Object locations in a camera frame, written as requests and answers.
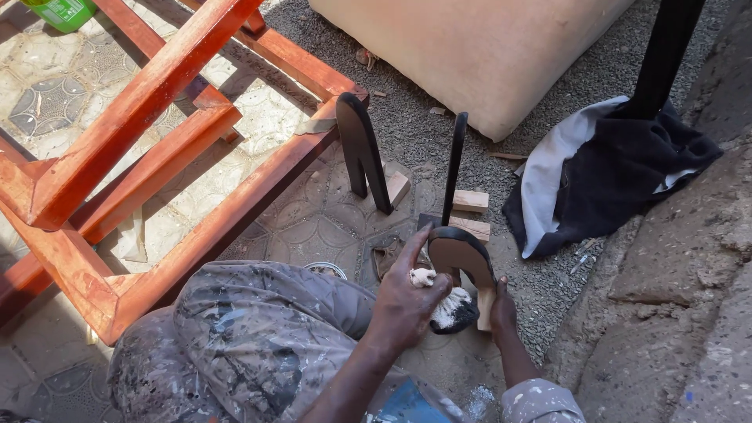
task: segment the foam cushion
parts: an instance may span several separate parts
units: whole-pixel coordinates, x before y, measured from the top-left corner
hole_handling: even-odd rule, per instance
[[[634,0],[308,1],[498,142]]]

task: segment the black fabric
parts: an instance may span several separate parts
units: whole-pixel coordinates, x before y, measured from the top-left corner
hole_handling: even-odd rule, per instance
[[[599,119],[590,141],[564,162],[554,210],[559,227],[543,236],[530,258],[555,254],[569,242],[615,232],[633,215],[685,187],[698,173],[653,194],[667,175],[686,169],[701,172],[721,154],[712,140],[681,122],[670,102],[653,120],[610,115]],[[520,179],[502,208],[520,251],[526,243],[521,184]]]

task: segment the paint-splattered trousers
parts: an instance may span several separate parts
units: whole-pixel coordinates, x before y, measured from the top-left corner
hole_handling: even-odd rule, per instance
[[[206,264],[174,306],[145,315],[118,340],[113,404],[126,423],[295,421],[350,357],[374,302],[348,281],[282,263]],[[570,392],[542,379],[505,392],[502,405],[507,421],[582,419]],[[379,420],[469,421],[397,367],[363,417]]]

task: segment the gravel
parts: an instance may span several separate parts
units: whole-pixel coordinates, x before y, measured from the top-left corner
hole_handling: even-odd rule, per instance
[[[512,172],[520,162],[488,157],[487,152],[529,154],[553,125],[573,111],[614,96],[629,95],[634,90],[659,3],[636,1],[577,59],[505,141],[493,144],[475,131],[468,132],[457,189],[490,194],[489,210],[481,220],[492,224],[494,235],[508,235],[501,208],[516,182]],[[678,107],[683,105],[710,52],[730,3],[731,0],[706,2],[671,93]],[[366,71],[356,60],[356,51],[361,46],[313,12],[306,0],[267,0],[262,12],[272,28],[331,67],[372,93],[386,93],[386,97],[371,96],[368,110],[382,155],[397,159],[408,168],[431,169],[415,172],[413,187],[423,177],[434,177],[443,186],[453,114],[449,111],[444,115],[430,114],[431,108],[444,106],[383,60],[370,72]],[[570,275],[582,257],[575,254],[582,245],[564,248],[546,260],[522,264],[524,272],[513,280],[510,291],[520,310],[520,333],[538,362],[556,336],[564,314],[577,299],[595,263],[593,257],[602,249],[602,240],[585,252],[589,258]]]

